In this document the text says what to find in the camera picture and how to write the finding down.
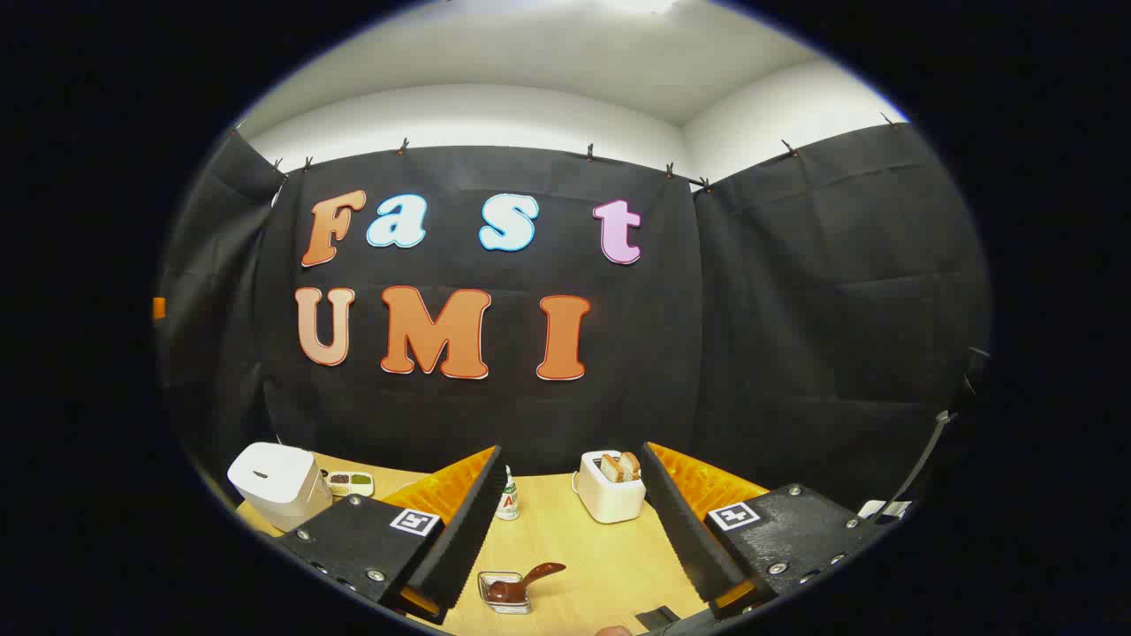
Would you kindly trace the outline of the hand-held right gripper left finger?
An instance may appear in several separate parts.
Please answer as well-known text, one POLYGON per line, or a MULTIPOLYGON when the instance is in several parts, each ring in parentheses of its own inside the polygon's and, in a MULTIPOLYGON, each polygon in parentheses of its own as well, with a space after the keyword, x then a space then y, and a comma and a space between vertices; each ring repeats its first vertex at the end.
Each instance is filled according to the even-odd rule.
POLYGON ((348 496, 278 543, 368 603, 443 624, 497 515, 501 454, 476 452, 381 500, 348 496))

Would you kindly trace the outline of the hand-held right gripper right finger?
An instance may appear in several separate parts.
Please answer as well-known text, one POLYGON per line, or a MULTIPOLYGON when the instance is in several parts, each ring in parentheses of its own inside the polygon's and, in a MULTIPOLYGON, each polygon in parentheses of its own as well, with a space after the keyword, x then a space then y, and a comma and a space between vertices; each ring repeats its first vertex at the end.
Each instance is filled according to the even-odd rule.
POLYGON ((814 488, 768 490, 658 442, 640 448, 651 506, 716 618, 814 587, 884 531, 814 488))

